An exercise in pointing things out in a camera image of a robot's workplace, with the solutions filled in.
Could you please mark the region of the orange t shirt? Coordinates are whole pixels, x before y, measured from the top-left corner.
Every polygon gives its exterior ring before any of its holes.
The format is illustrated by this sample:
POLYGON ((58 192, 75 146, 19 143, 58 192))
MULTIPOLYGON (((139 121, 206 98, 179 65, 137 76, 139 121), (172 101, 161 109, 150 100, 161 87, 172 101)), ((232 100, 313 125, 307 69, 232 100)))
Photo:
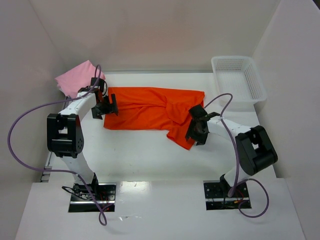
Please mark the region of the orange t shirt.
POLYGON ((189 110, 204 105, 205 93, 199 90, 159 87, 110 87, 116 97, 118 115, 108 114, 103 127, 108 130, 167 131, 167 138, 190 150, 195 144, 186 139, 191 122, 189 110))

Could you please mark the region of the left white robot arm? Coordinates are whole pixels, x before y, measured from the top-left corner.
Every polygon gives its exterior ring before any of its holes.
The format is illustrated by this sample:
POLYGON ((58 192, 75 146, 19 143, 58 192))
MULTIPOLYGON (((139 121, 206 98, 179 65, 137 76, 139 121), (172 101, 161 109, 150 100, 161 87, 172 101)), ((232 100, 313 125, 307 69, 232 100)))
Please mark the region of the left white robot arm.
POLYGON ((97 77, 91 79, 88 87, 78 91, 76 100, 59 113, 47 117, 47 147, 60 158, 73 173, 74 193, 99 195, 99 182, 96 174, 90 169, 84 157, 85 145, 81 121, 88 112, 93 119, 102 119, 103 115, 119 114, 116 95, 107 94, 107 83, 97 77))

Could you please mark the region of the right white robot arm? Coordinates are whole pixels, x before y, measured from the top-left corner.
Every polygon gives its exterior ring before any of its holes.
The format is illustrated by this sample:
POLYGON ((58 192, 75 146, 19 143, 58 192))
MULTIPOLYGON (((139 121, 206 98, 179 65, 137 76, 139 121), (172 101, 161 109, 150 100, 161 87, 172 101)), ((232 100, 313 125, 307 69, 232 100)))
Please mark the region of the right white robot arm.
POLYGON ((208 135, 215 134, 230 140, 235 147, 236 164, 220 177, 224 192, 229 192, 245 180, 278 161, 276 150, 261 125, 245 126, 225 119, 217 112, 208 113, 201 105, 189 110, 191 121, 185 138, 196 145, 205 145, 208 135))

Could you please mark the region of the pink folded t shirt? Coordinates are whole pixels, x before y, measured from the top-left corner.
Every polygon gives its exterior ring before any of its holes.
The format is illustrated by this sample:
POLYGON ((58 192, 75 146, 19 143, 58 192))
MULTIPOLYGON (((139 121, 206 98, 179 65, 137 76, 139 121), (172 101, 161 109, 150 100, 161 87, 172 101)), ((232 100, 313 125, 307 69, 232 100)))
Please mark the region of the pink folded t shirt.
POLYGON ((91 83, 91 78, 95 76, 96 68, 87 60, 64 74, 55 78, 57 87, 70 98, 76 98, 81 88, 87 87, 91 83))

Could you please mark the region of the white plastic basket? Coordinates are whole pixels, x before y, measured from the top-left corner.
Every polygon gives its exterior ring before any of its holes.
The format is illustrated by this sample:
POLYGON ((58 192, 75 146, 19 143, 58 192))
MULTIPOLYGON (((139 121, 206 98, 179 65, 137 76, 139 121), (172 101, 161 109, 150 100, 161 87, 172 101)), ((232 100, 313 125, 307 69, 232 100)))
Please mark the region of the white plastic basket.
POLYGON ((267 99, 260 73, 251 57, 215 56, 211 65, 218 94, 233 95, 231 109, 248 109, 267 99))

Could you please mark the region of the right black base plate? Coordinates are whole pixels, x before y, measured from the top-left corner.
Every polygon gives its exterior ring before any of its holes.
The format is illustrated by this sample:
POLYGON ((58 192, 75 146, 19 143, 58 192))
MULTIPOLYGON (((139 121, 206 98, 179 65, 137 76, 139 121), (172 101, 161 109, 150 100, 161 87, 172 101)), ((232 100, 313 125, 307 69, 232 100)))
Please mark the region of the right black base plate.
POLYGON ((232 197, 223 191, 219 181, 204 181, 203 188, 207 211, 236 210, 239 206, 243 209, 252 208, 246 183, 238 185, 232 197))

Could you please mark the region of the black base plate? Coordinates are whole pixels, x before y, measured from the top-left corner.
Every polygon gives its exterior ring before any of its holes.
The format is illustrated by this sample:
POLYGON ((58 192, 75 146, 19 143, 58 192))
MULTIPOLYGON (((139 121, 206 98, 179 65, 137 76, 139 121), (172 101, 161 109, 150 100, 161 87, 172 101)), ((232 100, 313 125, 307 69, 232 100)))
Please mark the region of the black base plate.
MULTIPOLYGON (((69 213, 99 212, 91 195, 84 186, 74 184, 73 187, 62 186, 61 188, 71 195, 69 213)), ((104 212, 115 211, 116 189, 116 183, 100 183, 98 185, 98 192, 92 193, 104 212)))
POLYGON ((246 183, 238 185, 232 197, 223 191, 219 181, 204 181, 203 188, 207 211, 236 210, 239 206, 243 209, 252 208, 246 183))

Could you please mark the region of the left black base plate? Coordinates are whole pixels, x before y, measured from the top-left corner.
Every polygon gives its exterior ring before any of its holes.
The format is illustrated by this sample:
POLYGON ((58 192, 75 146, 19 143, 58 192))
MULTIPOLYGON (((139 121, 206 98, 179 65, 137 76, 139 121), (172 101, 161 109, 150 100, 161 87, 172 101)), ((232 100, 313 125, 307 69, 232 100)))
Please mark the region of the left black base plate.
MULTIPOLYGON (((73 187, 62 186, 61 188, 71 195, 69 213, 99 212, 91 195, 84 186, 74 184, 73 187)), ((98 192, 92 193, 104 212, 115 211, 116 189, 116 183, 100 183, 98 185, 98 192)))

